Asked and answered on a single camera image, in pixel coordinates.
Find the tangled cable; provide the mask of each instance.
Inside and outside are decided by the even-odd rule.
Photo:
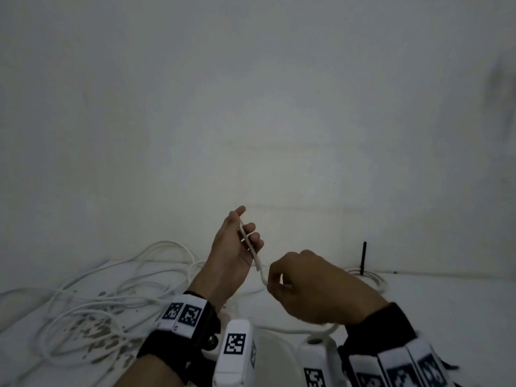
[[[261,263],[259,257],[257,257],[253,247],[251,246],[247,235],[244,233],[243,228],[241,227],[241,233],[243,234],[244,240],[246,240],[247,245],[249,247],[249,250],[251,254],[253,255],[253,258],[255,260],[255,265],[257,270],[260,272],[261,280],[264,283],[264,285],[267,285],[267,277],[264,272],[264,265]],[[181,247],[183,250],[185,250],[188,254],[188,261],[184,260],[175,260],[173,262],[176,263],[185,263],[187,266],[185,269],[181,268],[170,268],[165,270],[160,270],[154,273],[146,273],[146,274],[137,274],[142,266],[145,265],[145,263],[152,262],[151,254],[155,253],[157,251],[162,251],[164,249],[170,248],[170,247]],[[100,272],[105,269],[112,268],[114,266],[118,266],[124,263],[141,260],[140,263],[137,266],[137,269],[135,273],[125,281],[121,282],[117,288],[111,292],[106,293],[103,297],[85,297],[78,295],[72,291],[67,291],[67,288],[69,288],[71,285],[75,284],[79,280],[87,277],[88,275]],[[51,364],[54,364],[58,367],[74,367],[74,366],[80,366],[84,364],[91,364],[95,360],[99,360],[101,358],[106,358],[108,360],[109,368],[113,367],[116,363],[122,348],[125,345],[128,345],[128,343],[133,339],[143,339],[145,338],[150,331],[154,328],[154,323],[156,319],[159,317],[159,315],[164,312],[165,308],[169,305],[170,300],[167,300],[167,297],[170,297],[171,294],[173,294],[174,290],[178,287],[183,285],[185,282],[176,285],[174,287],[171,287],[170,285],[162,285],[160,283],[156,282],[139,282],[139,280],[148,278],[150,276],[153,276],[155,274],[164,273],[168,271],[178,272],[185,275],[185,281],[190,284],[191,280],[193,279],[193,276],[196,272],[196,270],[200,270],[202,266],[204,265],[205,260],[199,260],[199,258],[193,254],[189,248],[185,247],[183,244],[176,242],[176,241],[158,241],[156,243],[151,244],[149,247],[142,250],[137,255],[125,259],[122,261],[115,262],[113,264],[107,265],[107,266],[101,266],[99,268],[90,270],[86,273],[80,274],[73,279],[69,280],[59,288],[44,288],[44,287],[23,287],[23,288],[16,288],[16,289],[10,289],[5,292],[0,292],[0,296],[5,296],[10,293],[14,292],[20,292],[20,291],[49,291],[53,292],[51,299],[48,301],[48,305],[46,307],[45,317],[44,317],[44,324],[39,329],[36,339],[34,342],[34,349],[37,354],[39,354],[39,358],[36,361],[33,361],[30,364],[23,364],[22,369],[15,372],[14,376],[11,376],[8,380],[0,380],[0,387],[6,386],[6,385],[17,385],[19,380],[26,376],[28,373],[30,373],[32,370],[34,370],[37,366],[39,366],[43,361],[48,361]],[[356,274],[358,272],[358,269],[349,269],[349,273]],[[371,273],[371,272],[364,272],[364,275],[366,277],[371,278],[378,286],[378,290],[380,292],[383,292],[385,288],[385,280],[379,277],[377,274]],[[142,295],[133,295],[135,289],[138,286],[143,285],[149,285],[152,286],[158,286],[158,288],[161,290],[161,292],[154,297],[150,296],[142,296]],[[261,292],[265,289],[265,287],[262,287],[258,290],[251,291],[251,292],[244,292],[244,293],[238,293],[236,294],[232,299],[229,300],[229,303],[235,302],[237,299],[240,299],[244,296],[252,295],[254,293]],[[54,308],[55,302],[58,299],[61,299],[61,297],[68,297],[68,299],[74,299],[75,301],[80,300],[82,303],[79,305],[73,306],[69,309],[67,309],[64,312],[61,312],[58,315],[52,315],[52,309]],[[133,323],[132,325],[123,325],[123,323],[120,321],[119,317],[116,315],[116,313],[113,311],[115,307],[118,308],[135,308],[135,307],[143,307],[143,306],[156,306],[156,310],[152,312],[150,316],[146,316],[144,319],[139,320],[136,323]],[[99,338],[90,339],[87,342],[83,342],[79,345],[72,346],[71,348],[68,347],[66,349],[61,350],[62,346],[68,342],[69,338],[71,337],[72,331],[74,329],[68,328],[69,331],[66,336],[56,342],[56,340],[52,340],[53,334],[56,334],[56,327],[59,325],[59,323],[65,319],[69,319],[68,326],[77,326],[78,323],[90,316],[100,316],[105,321],[110,321],[110,333],[107,335],[103,335]],[[311,334],[311,335],[328,335],[333,333],[337,328],[338,325],[332,325],[331,328],[326,330],[289,330],[289,329],[280,329],[275,328],[271,326],[265,326],[265,325],[257,325],[255,326],[260,329],[274,331],[278,333],[283,334]],[[95,343],[100,342],[101,340],[109,340],[116,338],[119,342],[116,345],[113,345],[103,353],[101,353],[98,356],[89,357],[87,360],[76,360],[76,361],[69,361],[64,360],[62,357],[64,354],[71,354],[77,351],[84,351],[86,348],[91,347],[91,345],[94,345]],[[93,386],[98,385],[106,376],[107,371],[93,384]]]

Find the white tabletop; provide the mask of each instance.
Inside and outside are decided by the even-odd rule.
[[[185,265],[165,262],[147,263],[140,274],[170,269],[184,269]],[[101,271],[80,280],[70,291],[83,296],[98,296],[102,292],[114,290],[120,282],[131,277],[137,263],[127,263]],[[479,385],[500,387],[516,385],[516,375],[511,371],[516,347],[516,283],[502,279],[458,279],[416,275],[383,274],[388,289],[387,299],[396,301],[409,317],[416,330],[429,339],[438,355],[446,362],[460,365],[469,377]],[[179,285],[184,275],[168,271],[152,276],[152,281]],[[251,271],[241,291],[260,289],[260,277]],[[138,293],[156,293],[153,287],[143,287]],[[63,304],[58,304],[58,313]],[[134,323],[152,314],[156,308],[147,306],[125,310],[118,317],[123,323]],[[38,357],[31,347],[34,335],[43,324],[46,306],[38,308],[25,318],[0,334],[0,385],[8,375],[16,370],[26,370],[38,364]],[[261,291],[242,297],[236,305],[227,309],[231,317],[246,318],[255,325],[270,325],[280,328],[311,328],[319,326],[304,324],[289,315],[267,293]],[[87,336],[99,336],[106,332],[106,326],[97,320],[85,320],[74,331],[62,325],[63,334],[71,334],[70,341],[75,345]],[[346,331],[339,328],[332,337],[337,344],[346,339]],[[257,353],[256,386],[304,385],[296,370],[292,351],[285,342],[294,346],[305,336],[260,333],[261,345]],[[86,365],[73,368],[57,368],[51,364],[38,365],[20,383],[23,387],[32,386],[91,386],[102,375],[100,386],[113,385],[114,381],[134,360],[138,342],[130,345],[119,356],[115,365],[112,361],[88,362],[88,359],[102,354],[112,342],[103,342],[98,347],[72,353],[64,360],[84,359]]]

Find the white wall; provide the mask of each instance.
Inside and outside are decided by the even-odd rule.
[[[516,1],[0,2],[2,288],[239,204],[267,261],[516,277]]]

